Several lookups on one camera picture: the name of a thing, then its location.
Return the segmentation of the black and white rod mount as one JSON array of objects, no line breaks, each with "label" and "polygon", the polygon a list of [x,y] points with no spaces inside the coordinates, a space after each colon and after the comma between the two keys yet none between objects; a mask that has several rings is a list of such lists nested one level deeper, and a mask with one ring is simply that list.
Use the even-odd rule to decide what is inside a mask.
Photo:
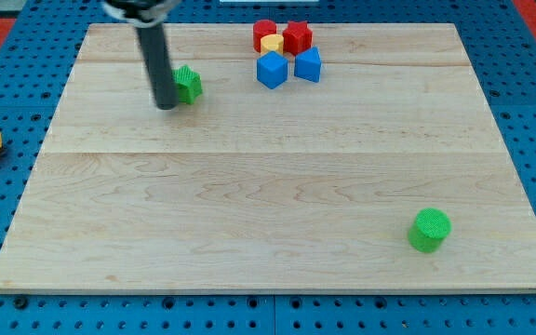
[{"label": "black and white rod mount", "polygon": [[153,27],[162,23],[181,0],[103,0],[105,13],[135,27]]}]

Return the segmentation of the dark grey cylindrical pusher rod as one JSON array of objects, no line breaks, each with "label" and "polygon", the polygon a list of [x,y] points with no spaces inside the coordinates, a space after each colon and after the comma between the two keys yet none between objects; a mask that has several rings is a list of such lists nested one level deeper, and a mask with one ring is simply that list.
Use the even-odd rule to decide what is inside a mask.
[{"label": "dark grey cylindrical pusher rod", "polygon": [[172,110],[179,104],[179,94],[173,78],[163,23],[137,28],[136,33],[155,105],[160,110]]}]

